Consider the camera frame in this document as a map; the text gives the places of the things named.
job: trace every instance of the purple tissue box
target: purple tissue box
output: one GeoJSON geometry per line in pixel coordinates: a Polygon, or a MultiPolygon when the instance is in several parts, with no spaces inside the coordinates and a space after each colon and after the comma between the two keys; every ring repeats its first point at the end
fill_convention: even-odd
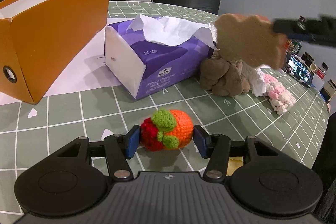
{"type": "Polygon", "coordinates": [[[133,20],[105,29],[105,64],[135,99],[141,99],[189,78],[213,50],[192,36],[178,46],[145,40],[143,30],[127,27],[133,20]]]}

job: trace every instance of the crochet fruit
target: crochet fruit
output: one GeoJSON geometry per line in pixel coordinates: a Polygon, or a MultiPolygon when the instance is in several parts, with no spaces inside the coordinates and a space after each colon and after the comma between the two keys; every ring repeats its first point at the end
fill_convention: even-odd
{"type": "Polygon", "coordinates": [[[194,125],[181,110],[157,110],[141,125],[141,142],[151,151],[185,147],[193,137],[194,125]]]}

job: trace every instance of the crochet toy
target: crochet toy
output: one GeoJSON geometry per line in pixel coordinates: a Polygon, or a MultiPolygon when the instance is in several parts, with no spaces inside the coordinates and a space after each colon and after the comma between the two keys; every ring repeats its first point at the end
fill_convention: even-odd
{"type": "Polygon", "coordinates": [[[250,90],[242,74],[242,61],[256,68],[262,64],[279,68],[285,58],[287,38],[272,31],[263,16],[224,14],[215,22],[218,51],[201,62],[199,83],[214,95],[235,96],[250,90]]]}
{"type": "Polygon", "coordinates": [[[194,125],[181,110],[157,110],[141,124],[141,142],[151,151],[178,149],[190,143],[194,125]]]}
{"type": "Polygon", "coordinates": [[[274,111],[279,115],[286,113],[296,103],[295,97],[273,76],[264,74],[263,78],[266,83],[265,96],[269,97],[274,111]]]}

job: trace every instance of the pink and white plush toy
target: pink and white plush toy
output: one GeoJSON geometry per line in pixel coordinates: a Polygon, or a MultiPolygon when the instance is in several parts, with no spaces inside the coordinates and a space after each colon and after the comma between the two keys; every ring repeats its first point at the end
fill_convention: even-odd
{"type": "Polygon", "coordinates": [[[263,78],[266,84],[264,95],[269,97],[274,111],[284,114],[296,103],[295,97],[273,76],[264,74],[263,78]]]}

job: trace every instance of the white heart pattern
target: white heart pattern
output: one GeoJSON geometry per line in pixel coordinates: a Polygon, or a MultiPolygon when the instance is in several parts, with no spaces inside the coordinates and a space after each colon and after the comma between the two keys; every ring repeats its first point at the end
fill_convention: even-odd
{"type": "Polygon", "coordinates": [[[31,118],[31,117],[36,116],[36,115],[37,115],[37,111],[36,111],[36,109],[33,107],[33,108],[31,109],[31,111],[29,112],[29,114],[28,114],[28,118],[31,118]]]}
{"type": "Polygon", "coordinates": [[[108,129],[104,129],[103,135],[101,136],[101,140],[103,141],[107,136],[113,135],[113,132],[108,129]]]}

